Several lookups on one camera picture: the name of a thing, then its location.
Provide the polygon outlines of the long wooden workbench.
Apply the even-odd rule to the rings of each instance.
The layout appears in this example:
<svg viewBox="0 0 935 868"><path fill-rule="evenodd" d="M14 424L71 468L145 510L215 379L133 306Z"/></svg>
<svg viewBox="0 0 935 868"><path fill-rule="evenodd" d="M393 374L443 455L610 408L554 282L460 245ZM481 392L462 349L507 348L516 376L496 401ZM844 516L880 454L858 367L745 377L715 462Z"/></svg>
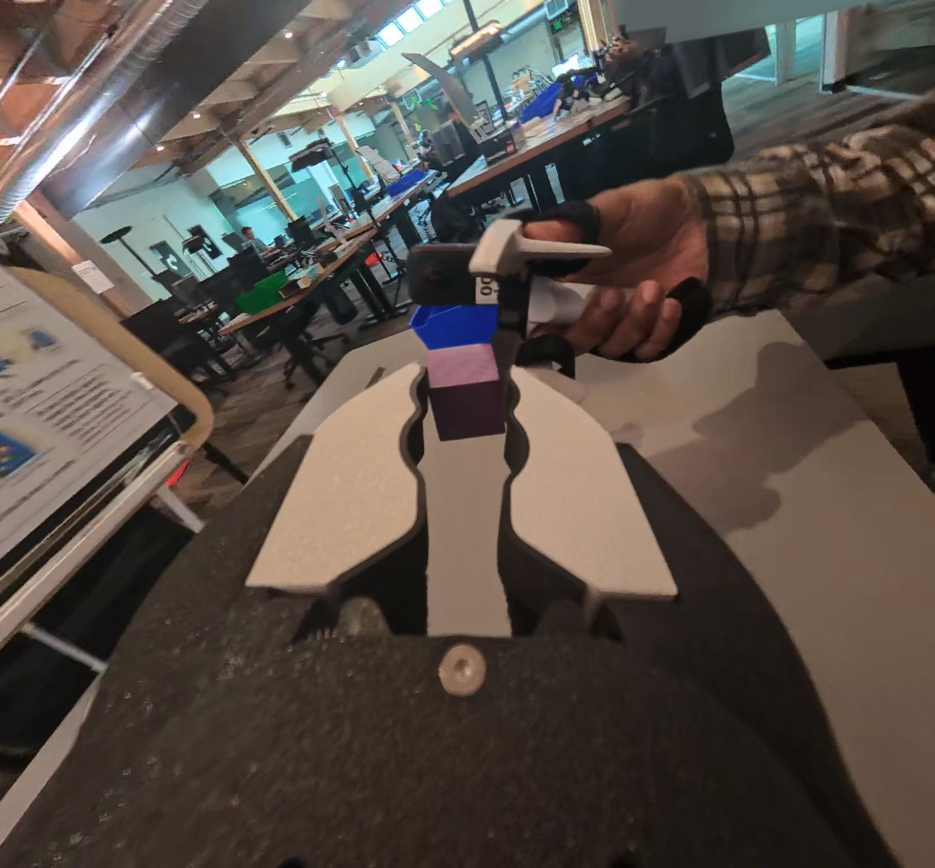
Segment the long wooden workbench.
<svg viewBox="0 0 935 868"><path fill-rule="evenodd" d="M630 114L631 104L624 98L551 124L538 137L493 164L479 158L447 188L445 196L473 207L508 193L514 182L523 181L528 203L538 209L554 208L558 202L547 167L555 164L556 157L574 142L592 137L601 128L613 126Z"/></svg>
<svg viewBox="0 0 935 868"><path fill-rule="evenodd" d="M346 340L347 335L339 331L326 339L313 339L308 329L315 315L324 309L339 326L357 319L356 304L343 303L344 283L354 287L368 308L369 315L362 326L395 318L408 308L410 301L397 304L387 298L371 266L383 258L378 250L380 242L390 249L391 227L398 228L409 248L422 242L409 210L420 198L431 197L440 181L440 173L430 170L427 179L408 194L390 197L387 204L378 207L374 218L361 220L345 230L333 228L331 237L312 252L310 266L288 273L289 282L281 291L283 302L255 315L239 313L220 329L220 334L248 336L268 329L274 341L286 348L293 369L302 369L315 385L321 385L325 374L316 365L317 359L324 359L321 349L329 341Z"/></svg>

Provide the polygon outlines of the blue plastic bin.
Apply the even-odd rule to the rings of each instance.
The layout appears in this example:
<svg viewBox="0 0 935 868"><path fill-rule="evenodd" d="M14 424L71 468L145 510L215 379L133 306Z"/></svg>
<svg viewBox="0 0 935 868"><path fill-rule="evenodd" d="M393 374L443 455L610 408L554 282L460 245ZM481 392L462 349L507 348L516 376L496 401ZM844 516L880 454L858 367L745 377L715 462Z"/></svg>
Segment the blue plastic bin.
<svg viewBox="0 0 935 868"><path fill-rule="evenodd" d="M497 330L495 305L419 306L410 329L428 351L488 344Z"/></svg>

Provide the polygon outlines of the purple wooden cube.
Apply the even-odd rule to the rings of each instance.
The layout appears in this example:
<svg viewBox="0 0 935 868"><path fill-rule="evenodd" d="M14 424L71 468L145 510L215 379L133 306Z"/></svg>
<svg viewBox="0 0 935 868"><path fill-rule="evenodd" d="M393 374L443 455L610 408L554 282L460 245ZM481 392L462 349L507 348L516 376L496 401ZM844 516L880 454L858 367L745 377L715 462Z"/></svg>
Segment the purple wooden cube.
<svg viewBox="0 0 935 868"><path fill-rule="evenodd" d="M427 374L439 441L505 433L503 385L490 343L429 350Z"/></svg>

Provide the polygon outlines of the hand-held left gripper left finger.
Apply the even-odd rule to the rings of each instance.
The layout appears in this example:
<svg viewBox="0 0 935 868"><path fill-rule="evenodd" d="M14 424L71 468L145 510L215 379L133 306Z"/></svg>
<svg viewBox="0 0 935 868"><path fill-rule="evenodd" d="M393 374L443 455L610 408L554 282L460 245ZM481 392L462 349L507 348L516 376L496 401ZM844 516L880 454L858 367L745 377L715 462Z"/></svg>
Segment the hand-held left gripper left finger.
<svg viewBox="0 0 935 868"><path fill-rule="evenodd" d="M427 370L412 362L314 430L245 580L320 596L388 557L427 523Z"/></svg>

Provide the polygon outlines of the person's right hand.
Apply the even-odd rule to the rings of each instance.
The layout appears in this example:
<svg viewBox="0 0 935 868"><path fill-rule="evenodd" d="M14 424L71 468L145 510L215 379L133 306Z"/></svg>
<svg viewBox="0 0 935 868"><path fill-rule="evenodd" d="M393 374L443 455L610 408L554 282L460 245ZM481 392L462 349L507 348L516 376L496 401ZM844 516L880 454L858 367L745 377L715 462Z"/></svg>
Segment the person's right hand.
<svg viewBox="0 0 935 868"><path fill-rule="evenodd" d="M669 292L683 280L706 282L705 231L691 188L678 176L649 180L592 196L600 216L598 243L610 256L567 278L592 285L581 317L568 326L544 324L536 336L558 334L576 355L617 360L633 353L658 360L683 316Z"/></svg>

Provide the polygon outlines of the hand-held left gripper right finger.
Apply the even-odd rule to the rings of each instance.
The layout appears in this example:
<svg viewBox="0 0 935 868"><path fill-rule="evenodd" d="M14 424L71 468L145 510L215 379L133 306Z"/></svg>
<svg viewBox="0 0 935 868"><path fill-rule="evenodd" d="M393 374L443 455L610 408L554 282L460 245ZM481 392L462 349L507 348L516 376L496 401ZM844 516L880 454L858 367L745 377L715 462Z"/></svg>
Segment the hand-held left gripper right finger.
<svg viewBox="0 0 935 868"><path fill-rule="evenodd" d="M672 601L678 588L614 440L529 369L509 371L498 550L523 605Z"/></svg>

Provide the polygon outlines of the black office chair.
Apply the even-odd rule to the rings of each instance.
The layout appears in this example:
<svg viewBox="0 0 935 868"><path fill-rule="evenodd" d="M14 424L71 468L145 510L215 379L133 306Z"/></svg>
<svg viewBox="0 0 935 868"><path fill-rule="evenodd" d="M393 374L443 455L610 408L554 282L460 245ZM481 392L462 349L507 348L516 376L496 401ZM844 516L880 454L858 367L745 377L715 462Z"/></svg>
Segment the black office chair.
<svg viewBox="0 0 935 868"><path fill-rule="evenodd" d="M239 377L192 324L181 322L168 301L150 304L121 325L197 386L223 391Z"/></svg>

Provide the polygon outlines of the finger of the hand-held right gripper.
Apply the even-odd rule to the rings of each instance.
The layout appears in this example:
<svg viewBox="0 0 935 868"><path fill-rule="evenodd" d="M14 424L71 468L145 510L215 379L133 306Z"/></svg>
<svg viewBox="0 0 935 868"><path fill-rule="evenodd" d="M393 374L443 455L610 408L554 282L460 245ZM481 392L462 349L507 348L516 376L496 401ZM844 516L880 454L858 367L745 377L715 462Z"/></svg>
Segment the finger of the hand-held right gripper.
<svg viewBox="0 0 935 868"><path fill-rule="evenodd" d="M496 363L499 376L507 376L524 343L524 303L497 304Z"/></svg>

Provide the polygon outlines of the silver spiral ventilation duct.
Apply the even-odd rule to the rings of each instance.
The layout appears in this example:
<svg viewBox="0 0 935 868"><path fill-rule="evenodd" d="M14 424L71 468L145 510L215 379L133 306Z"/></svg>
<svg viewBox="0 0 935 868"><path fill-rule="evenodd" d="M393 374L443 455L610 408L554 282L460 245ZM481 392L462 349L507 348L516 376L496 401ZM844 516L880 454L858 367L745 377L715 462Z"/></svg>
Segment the silver spiral ventilation duct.
<svg viewBox="0 0 935 868"><path fill-rule="evenodd" d="M210 0L132 0L2 165L6 219L61 164Z"/></svg>

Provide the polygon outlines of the grey computer monitor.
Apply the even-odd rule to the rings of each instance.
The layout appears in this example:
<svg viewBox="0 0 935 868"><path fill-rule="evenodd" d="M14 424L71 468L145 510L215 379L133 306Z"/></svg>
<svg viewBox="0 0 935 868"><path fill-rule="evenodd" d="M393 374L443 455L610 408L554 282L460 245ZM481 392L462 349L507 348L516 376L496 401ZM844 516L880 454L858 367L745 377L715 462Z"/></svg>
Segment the grey computer monitor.
<svg viewBox="0 0 935 868"><path fill-rule="evenodd" d="M671 44L687 98L693 99L770 56L765 27Z"/></svg>

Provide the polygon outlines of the green storage bin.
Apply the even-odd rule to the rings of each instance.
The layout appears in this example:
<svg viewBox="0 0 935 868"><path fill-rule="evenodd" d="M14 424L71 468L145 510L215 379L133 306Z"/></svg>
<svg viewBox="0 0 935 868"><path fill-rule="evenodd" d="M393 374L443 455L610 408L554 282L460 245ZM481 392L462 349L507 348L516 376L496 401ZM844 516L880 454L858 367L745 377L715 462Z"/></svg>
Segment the green storage bin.
<svg viewBox="0 0 935 868"><path fill-rule="evenodd" d="M282 290L289 282L288 271L280 270L259 280L251 290L236 297L235 303L240 313L255 315L279 305L284 301Z"/></svg>

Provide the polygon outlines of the black studio light stand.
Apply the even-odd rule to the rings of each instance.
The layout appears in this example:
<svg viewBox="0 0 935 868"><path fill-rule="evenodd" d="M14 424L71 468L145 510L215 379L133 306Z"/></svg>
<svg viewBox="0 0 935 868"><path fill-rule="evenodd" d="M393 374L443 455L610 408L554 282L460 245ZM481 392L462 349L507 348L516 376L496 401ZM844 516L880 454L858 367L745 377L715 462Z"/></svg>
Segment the black studio light stand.
<svg viewBox="0 0 935 868"><path fill-rule="evenodd" d="M326 139L316 141L290 158L298 184L298 206L304 215L326 216L337 210L360 215L368 209L363 186Z"/></svg>

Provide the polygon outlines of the person's right forearm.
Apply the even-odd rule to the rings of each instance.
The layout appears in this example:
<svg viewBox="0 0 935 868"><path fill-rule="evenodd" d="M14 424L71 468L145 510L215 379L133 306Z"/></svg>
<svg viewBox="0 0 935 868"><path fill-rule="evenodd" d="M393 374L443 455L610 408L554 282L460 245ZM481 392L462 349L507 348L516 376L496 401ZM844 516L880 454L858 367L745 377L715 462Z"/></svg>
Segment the person's right forearm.
<svg viewBox="0 0 935 868"><path fill-rule="evenodd" d="M865 278L934 272L934 93L824 146L684 175L713 317L801 312Z"/></svg>

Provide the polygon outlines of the instruction sign on white stand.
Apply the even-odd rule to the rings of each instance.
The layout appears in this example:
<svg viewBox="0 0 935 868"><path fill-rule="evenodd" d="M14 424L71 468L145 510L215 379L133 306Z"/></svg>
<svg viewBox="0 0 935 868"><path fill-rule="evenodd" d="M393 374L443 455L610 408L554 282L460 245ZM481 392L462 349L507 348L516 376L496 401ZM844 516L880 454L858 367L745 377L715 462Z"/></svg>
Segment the instruction sign on white stand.
<svg viewBox="0 0 935 868"><path fill-rule="evenodd" d="M203 527L169 488L204 394L92 297L1 282L2 825L74 744L117 642Z"/></svg>

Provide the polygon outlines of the black ceiling duct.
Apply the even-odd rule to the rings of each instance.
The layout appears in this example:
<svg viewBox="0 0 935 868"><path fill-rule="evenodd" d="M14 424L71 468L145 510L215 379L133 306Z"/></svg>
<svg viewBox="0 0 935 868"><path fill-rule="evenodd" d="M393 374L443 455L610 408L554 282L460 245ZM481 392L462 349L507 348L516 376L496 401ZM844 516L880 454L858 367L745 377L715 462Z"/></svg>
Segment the black ceiling duct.
<svg viewBox="0 0 935 868"><path fill-rule="evenodd" d="M39 192L66 217L84 210L312 1L195 0L193 18L159 35L159 55L134 64L133 84Z"/></svg>

